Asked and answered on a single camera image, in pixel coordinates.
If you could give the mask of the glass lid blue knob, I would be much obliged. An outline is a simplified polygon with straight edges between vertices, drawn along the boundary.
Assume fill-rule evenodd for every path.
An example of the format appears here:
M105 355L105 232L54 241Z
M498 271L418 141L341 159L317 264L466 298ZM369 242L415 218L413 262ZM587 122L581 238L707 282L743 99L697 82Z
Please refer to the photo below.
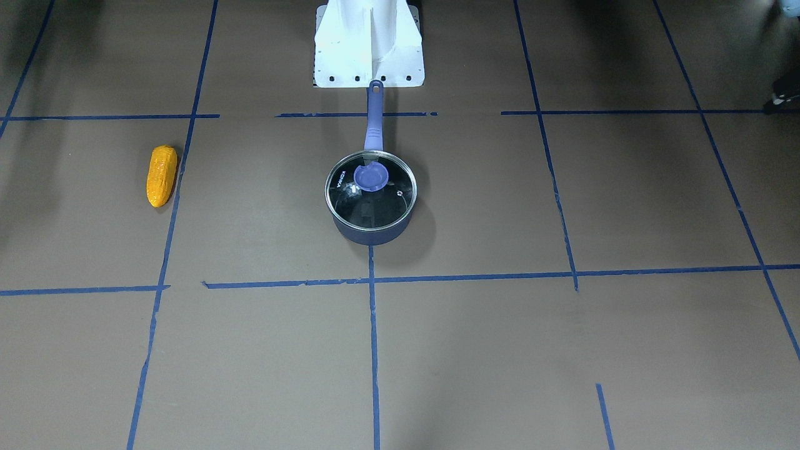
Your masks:
M360 233L396 228L411 217L418 184L411 167L389 152L363 150L343 157L324 185L335 222Z

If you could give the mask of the yellow corn cob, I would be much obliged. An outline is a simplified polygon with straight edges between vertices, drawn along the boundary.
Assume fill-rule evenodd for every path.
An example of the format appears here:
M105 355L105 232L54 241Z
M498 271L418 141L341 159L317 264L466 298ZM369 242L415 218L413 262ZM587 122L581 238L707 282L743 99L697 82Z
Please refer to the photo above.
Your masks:
M146 177L146 197L153 208L165 205L173 191L178 167L177 151L168 145L152 149Z

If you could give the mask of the dark blue saucepan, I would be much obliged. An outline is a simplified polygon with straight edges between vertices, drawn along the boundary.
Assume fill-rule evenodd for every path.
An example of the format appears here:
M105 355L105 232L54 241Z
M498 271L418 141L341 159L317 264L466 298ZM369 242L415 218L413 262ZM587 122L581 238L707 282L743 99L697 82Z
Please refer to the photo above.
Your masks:
M346 239L366 247L389 243L406 230L418 198L411 167L384 150L384 83L369 83L362 151L343 157L328 174L326 205Z

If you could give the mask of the white pedestal column base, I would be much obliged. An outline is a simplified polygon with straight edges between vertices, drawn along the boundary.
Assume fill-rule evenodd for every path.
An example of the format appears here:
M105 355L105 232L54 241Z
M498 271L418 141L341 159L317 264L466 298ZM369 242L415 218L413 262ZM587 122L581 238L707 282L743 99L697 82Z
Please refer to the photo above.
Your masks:
M318 88L425 82L419 1L329 1L316 9L312 81Z

